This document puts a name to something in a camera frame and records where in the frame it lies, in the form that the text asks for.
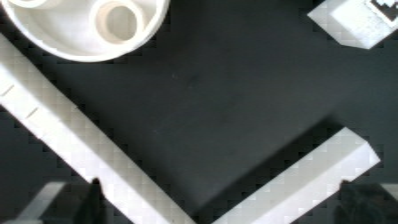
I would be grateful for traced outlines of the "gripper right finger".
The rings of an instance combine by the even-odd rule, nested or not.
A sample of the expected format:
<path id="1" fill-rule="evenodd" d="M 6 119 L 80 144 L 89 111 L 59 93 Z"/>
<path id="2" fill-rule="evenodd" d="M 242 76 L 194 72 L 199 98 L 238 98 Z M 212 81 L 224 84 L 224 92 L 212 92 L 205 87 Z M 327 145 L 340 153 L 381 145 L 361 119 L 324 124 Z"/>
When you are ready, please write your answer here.
<path id="1" fill-rule="evenodd" d="M 334 224 L 398 224 L 398 183 L 343 181 Z"/>

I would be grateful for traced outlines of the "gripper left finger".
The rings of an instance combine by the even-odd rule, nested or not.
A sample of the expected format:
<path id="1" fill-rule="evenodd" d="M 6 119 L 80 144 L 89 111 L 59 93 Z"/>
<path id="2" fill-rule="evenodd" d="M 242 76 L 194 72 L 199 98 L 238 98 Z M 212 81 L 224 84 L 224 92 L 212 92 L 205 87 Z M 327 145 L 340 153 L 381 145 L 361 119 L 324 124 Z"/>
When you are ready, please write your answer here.
<path id="1" fill-rule="evenodd" d="M 102 185 L 50 182 L 11 224 L 98 224 Z"/>

